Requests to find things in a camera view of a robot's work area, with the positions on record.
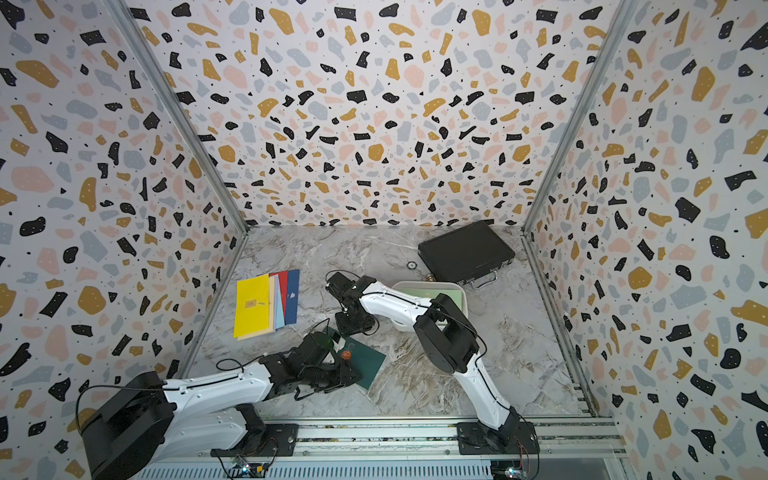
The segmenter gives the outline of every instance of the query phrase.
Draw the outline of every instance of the marble floor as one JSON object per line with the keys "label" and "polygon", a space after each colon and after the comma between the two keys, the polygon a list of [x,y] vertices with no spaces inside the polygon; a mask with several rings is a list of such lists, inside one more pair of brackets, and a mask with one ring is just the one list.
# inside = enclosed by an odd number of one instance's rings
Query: marble floor
{"label": "marble floor", "polygon": [[[262,353],[298,346],[310,328],[339,310],[327,293],[324,276],[346,269],[386,285],[424,280],[429,274],[416,247],[447,232],[438,227],[255,227],[203,338],[189,376],[216,372],[228,357],[245,361]],[[483,357],[505,398],[523,415],[582,415],[571,377],[555,339],[544,303],[516,227],[496,227],[514,250],[511,265],[480,290],[465,286],[469,320],[488,344]],[[408,270],[409,261],[418,264]],[[237,281],[263,273],[300,269],[299,314],[295,325],[275,333],[237,341],[232,337]],[[355,338],[386,355],[379,374],[365,390],[357,385],[296,402],[282,396],[258,405],[264,418],[474,415],[469,398],[450,375],[423,354],[414,333],[402,333],[382,321],[373,336]]]}

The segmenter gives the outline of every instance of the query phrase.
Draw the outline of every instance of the patterned wall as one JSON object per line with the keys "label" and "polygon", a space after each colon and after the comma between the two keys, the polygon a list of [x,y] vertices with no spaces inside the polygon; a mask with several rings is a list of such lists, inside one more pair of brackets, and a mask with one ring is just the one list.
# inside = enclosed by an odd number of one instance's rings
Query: patterned wall
{"label": "patterned wall", "polygon": [[768,478],[763,2],[641,2],[532,236],[640,478]]}
{"label": "patterned wall", "polygon": [[0,478],[88,478],[78,393],[173,375],[239,234],[101,3],[0,12]]}
{"label": "patterned wall", "polygon": [[251,224],[525,219],[616,0],[128,0]]}

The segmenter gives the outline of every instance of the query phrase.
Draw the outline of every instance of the green paper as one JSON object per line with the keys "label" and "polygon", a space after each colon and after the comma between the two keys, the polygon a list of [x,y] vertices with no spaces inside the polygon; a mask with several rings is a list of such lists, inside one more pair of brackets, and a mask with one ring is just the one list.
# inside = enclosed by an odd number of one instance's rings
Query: green paper
{"label": "green paper", "polygon": [[[338,334],[337,331],[329,327],[326,327],[323,332],[331,336]],[[366,390],[371,388],[371,384],[373,383],[374,378],[376,378],[376,374],[379,373],[379,369],[381,368],[382,363],[384,363],[386,355],[353,338],[346,337],[344,340],[346,343],[344,344],[344,347],[339,350],[339,354],[342,354],[345,351],[349,351],[352,354],[349,358],[349,366],[362,373],[362,378],[357,384]]]}
{"label": "green paper", "polygon": [[399,292],[408,293],[413,296],[420,296],[422,298],[437,298],[440,293],[444,293],[451,297],[453,303],[461,309],[463,305],[463,292],[461,290],[432,290],[427,288],[398,288]]}

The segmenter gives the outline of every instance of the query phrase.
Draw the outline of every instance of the metal frame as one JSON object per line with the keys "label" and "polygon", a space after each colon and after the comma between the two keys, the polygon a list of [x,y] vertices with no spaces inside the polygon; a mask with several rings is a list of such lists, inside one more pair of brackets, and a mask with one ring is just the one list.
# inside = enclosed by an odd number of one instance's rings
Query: metal frame
{"label": "metal frame", "polygon": [[112,17],[112,21],[117,25],[118,30],[125,38],[128,46],[131,48],[131,53],[138,61],[139,65],[144,69],[144,73],[147,74],[149,82],[160,99],[160,102],[168,110],[170,119],[174,122],[179,129],[181,137],[187,142],[192,155],[197,159],[200,168],[205,173],[210,187],[214,190],[216,195],[221,198],[223,208],[229,214],[230,222],[237,225],[237,229],[240,234],[245,234],[248,231],[248,226],[245,220],[240,216],[240,210],[232,199],[232,194],[224,186],[224,180],[221,178],[218,169],[210,161],[210,155],[200,141],[200,138],[195,133],[194,128],[187,114],[182,110],[179,101],[176,98],[176,94],[170,89],[170,85],[165,80],[163,69],[157,62],[157,58],[147,46],[144,36],[141,34],[138,25],[134,21],[134,17],[131,14],[131,10],[125,4],[124,0],[103,0],[104,6],[107,7],[109,15]]}

